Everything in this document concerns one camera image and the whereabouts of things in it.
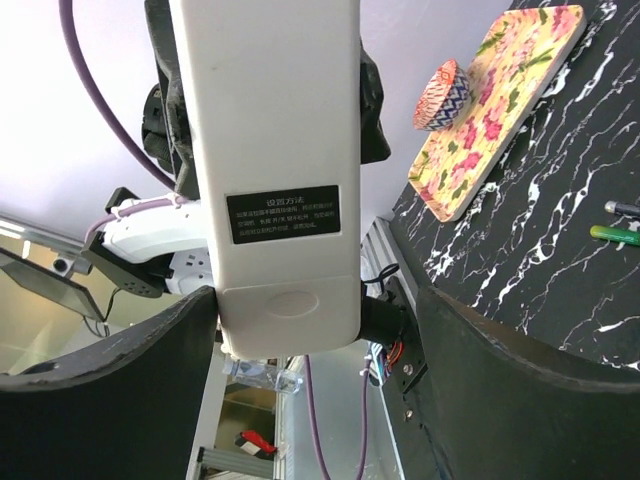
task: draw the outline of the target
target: pen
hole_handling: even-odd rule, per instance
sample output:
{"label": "pen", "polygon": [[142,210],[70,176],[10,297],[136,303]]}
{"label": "pen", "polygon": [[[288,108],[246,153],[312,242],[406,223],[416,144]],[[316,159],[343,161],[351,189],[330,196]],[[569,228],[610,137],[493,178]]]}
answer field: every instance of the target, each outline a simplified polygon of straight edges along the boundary
{"label": "pen", "polygon": [[640,233],[632,232],[631,230],[594,225],[591,227],[590,233],[593,238],[599,238],[600,240],[621,242],[640,247]]}
{"label": "pen", "polygon": [[640,218],[640,207],[628,205],[626,203],[610,201],[604,204],[604,209],[616,215],[627,215],[633,218]]}

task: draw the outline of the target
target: oval indentation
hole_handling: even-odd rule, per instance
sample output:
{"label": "oval indentation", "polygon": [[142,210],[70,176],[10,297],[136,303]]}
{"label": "oval indentation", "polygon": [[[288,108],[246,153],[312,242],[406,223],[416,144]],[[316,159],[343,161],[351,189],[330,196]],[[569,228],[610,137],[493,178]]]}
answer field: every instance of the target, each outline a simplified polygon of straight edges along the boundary
{"label": "oval indentation", "polygon": [[287,292],[276,295],[267,304],[267,311],[283,318],[299,317],[318,308],[318,297],[308,292]]}

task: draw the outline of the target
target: cutting board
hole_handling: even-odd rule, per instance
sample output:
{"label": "cutting board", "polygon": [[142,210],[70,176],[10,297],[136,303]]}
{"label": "cutting board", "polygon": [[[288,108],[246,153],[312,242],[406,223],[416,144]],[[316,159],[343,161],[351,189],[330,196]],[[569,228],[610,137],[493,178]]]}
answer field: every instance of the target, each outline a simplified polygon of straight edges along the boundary
{"label": "cutting board", "polygon": [[464,213],[586,28],[578,5],[510,10],[467,69],[471,102],[418,153],[409,183],[441,222]]}

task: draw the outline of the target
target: computer screen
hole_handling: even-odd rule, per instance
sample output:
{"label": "computer screen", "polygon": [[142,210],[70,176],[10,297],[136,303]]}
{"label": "computer screen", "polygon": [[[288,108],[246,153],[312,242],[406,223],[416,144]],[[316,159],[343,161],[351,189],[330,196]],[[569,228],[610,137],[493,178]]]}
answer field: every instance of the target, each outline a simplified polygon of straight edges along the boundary
{"label": "computer screen", "polygon": [[18,285],[36,295],[87,318],[102,320],[102,313],[89,290],[76,282],[20,258],[4,248],[0,248],[0,270]]}

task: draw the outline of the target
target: gray marker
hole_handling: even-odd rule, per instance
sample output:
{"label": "gray marker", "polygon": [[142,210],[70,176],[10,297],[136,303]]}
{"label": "gray marker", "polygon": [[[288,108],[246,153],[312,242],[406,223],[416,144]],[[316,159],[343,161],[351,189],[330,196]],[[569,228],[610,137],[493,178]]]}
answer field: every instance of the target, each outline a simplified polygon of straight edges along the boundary
{"label": "gray marker", "polygon": [[604,209],[615,215],[626,215],[628,217],[640,219],[640,207],[636,205],[610,201],[604,204]]}

